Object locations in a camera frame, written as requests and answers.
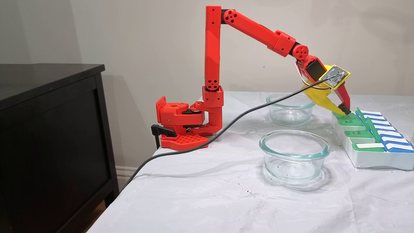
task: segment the wall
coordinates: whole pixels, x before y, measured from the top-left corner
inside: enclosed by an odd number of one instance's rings
[[[34,63],[103,63],[116,164],[137,167],[155,150],[155,102],[193,103],[204,75],[205,5],[235,8],[284,31],[325,64],[350,72],[353,94],[413,95],[412,0],[19,0]],[[225,90],[294,91],[283,58],[225,25]]]
[[[0,1],[0,63],[30,63],[29,48],[16,1]]]

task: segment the red robot arm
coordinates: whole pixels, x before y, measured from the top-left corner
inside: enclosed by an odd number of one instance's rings
[[[205,143],[204,136],[212,135],[222,128],[221,107],[224,105],[223,89],[220,86],[220,27],[228,24],[244,34],[262,42],[270,50],[297,60],[298,68],[313,83],[326,72],[320,60],[309,55],[305,45],[284,32],[272,32],[250,20],[239,12],[221,9],[221,6],[206,7],[205,35],[205,85],[202,87],[203,101],[188,106],[185,103],[167,103],[161,97],[156,103],[157,119],[165,128],[174,130],[176,137],[161,137],[161,146],[175,150],[187,150]],[[342,84],[336,93],[342,105],[349,108],[349,96]],[[209,122],[203,124],[204,113],[209,113]]]

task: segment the white tablecloth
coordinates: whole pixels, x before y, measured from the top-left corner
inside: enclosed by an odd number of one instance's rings
[[[223,125],[269,95],[225,92]],[[379,111],[411,136],[414,97],[352,95],[351,106]],[[312,182],[291,185],[263,172],[259,139],[287,128],[273,124],[264,108],[208,148],[151,161],[88,232],[414,232],[414,171],[354,168],[330,120],[315,106],[311,121],[298,127],[331,145]]]

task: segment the baseboard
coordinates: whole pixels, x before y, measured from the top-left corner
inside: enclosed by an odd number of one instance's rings
[[[128,179],[132,176],[134,171],[136,170],[135,167],[123,167],[123,166],[116,166],[116,175],[118,178],[118,185],[119,190],[124,187],[125,183],[128,181]]]

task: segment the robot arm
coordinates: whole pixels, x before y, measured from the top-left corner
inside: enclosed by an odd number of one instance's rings
[[[203,101],[197,101],[189,106],[186,103],[167,103],[165,96],[156,103],[158,123],[154,125],[153,135],[158,139],[162,134],[161,146],[175,150],[187,150],[200,146],[208,141],[204,136],[212,135],[222,128],[221,107],[223,89],[220,86],[220,27],[228,24],[231,27],[262,42],[270,50],[286,57],[296,58],[296,65],[305,85],[315,83],[321,78],[333,77],[314,88],[305,91],[307,96],[316,104],[340,115],[349,114],[349,96],[344,86],[344,80],[350,73],[336,66],[324,66],[317,57],[309,55],[305,45],[284,32],[272,32],[264,26],[248,19],[235,10],[221,9],[220,6],[206,7],[206,37],[205,37],[205,85],[202,87]],[[327,96],[334,89],[342,104],[335,106]],[[208,123],[204,124],[205,112],[209,114]]]

